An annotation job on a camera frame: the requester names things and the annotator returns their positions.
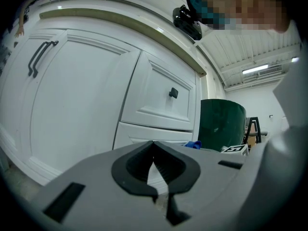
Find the black drawer knob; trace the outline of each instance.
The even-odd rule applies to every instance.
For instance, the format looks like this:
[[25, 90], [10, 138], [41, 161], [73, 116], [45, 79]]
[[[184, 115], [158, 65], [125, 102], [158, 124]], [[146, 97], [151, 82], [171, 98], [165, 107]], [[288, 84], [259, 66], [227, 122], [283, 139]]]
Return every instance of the black drawer knob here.
[[178, 93], [179, 93], [178, 90], [176, 90], [175, 88], [171, 88], [171, 91], [169, 92], [169, 96], [178, 98]]

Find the white panel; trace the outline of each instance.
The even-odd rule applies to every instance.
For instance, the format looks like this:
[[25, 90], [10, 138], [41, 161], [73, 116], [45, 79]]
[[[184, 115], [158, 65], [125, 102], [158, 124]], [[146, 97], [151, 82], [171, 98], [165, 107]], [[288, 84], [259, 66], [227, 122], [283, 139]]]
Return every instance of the white panel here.
[[192, 133], [148, 128], [119, 122], [114, 149], [145, 141], [166, 141], [183, 145], [192, 140]]
[[[169, 92], [175, 88], [177, 98]], [[143, 52], [131, 80], [121, 121], [158, 128], [193, 130], [196, 85], [181, 66]]]
[[192, 132], [192, 141], [197, 141], [199, 136], [199, 126], [200, 126], [200, 112], [201, 112], [201, 95], [202, 95], [202, 87], [201, 87], [201, 78], [196, 73], [196, 112], [195, 112], [195, 118], [194, 118], [194, 128]]
[[62, 33], [61, 30], [38, 30], [31, 34], [13, 51], [0, 77], [0, 133], [17, 156], [20, 156], [17, 139], [23, 97], [32, 79], [28, 75], [28, 63], [43, 42]]
[[[186, 132], [170, 131], [156, 128], [147, 128], [119, 122], [114, 149], [144, 141], [167, 141], [174, 144], [186, 144], [192, 140], [192, 134]], [[158, 194], [167, 192], [167, 184], [159, 171], [152, 164], [149, 170], [148, 185], [157, 189]]]
[[105, 36], [68, 30], [29, 85], [21, 124], [27, 164], [49, 180], [112, 149], [140, 51]]

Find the ceiling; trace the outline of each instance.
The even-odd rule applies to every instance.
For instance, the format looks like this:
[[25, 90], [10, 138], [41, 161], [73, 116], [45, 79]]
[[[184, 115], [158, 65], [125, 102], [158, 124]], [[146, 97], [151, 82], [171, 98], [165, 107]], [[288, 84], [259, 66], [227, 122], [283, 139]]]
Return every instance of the ceiling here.
[[[147, 5], [168, 20], [172, 20], [174, 8], [186, 4], [186, 0], [131, 1]], [[294, 24], [284, 34], [263, 30], [210, 30], [204, 26], [203, 35], [194, 47], [200, 47], [208, 56], [226, 91], [277, 81], [294, 64], [292, 57], [299, 55], [300, 38]], [[262, 64], [269, 64], [271, 69], [242, 74], [243, 70]]]

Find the blue object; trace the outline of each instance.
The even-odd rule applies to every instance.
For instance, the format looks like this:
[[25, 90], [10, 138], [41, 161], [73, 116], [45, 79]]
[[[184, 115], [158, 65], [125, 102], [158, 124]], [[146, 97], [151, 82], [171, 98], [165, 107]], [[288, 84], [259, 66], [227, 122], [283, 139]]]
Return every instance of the blue object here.
[[199, 150], [202, 147], [202, 144], [201, 141], [188, 141], [188, 143], [184, 146]]
[[225, 18], [223, 13], [214, 13], [213, 8], [208, 8], [207, 2], [202, 0], [190, 0], [197, 13], [201, 14], [203, 19], [212, 19], [215, 25], [230, 24], [230, 19]]

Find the drawer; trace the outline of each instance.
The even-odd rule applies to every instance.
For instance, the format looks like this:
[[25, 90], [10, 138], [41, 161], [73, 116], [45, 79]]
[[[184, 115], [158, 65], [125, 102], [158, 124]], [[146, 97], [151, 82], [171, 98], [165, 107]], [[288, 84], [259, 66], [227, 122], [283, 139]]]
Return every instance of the drawer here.
[[[121, 121], [193, 130], [196, 84], [191, 82], [192, 77], [195, 79], [195, 72], [185, 71], [178, 62], [170, 65], [142, 52], [128, 88]], [[169, 95], [172, 88], [178, 91], [177, 97]]]
[[[169, 143], [183, 145], [191, 141], [192, 136], [192, 133], [187, 132], [148, 128], [119, 122], [114, 149], [144, 141], [167, 141]], [[168, 190], [167, 184], [154, 164], [152, 164], [149, 170], [148, 185], [156, 188], [158, 194], [163, 194]]]
[[145, 141], [166, 141], [169, 143], [183, 145], [193, 139], [192, 133], [148, 128], [119, 122], [114, 149], [134, 143]]

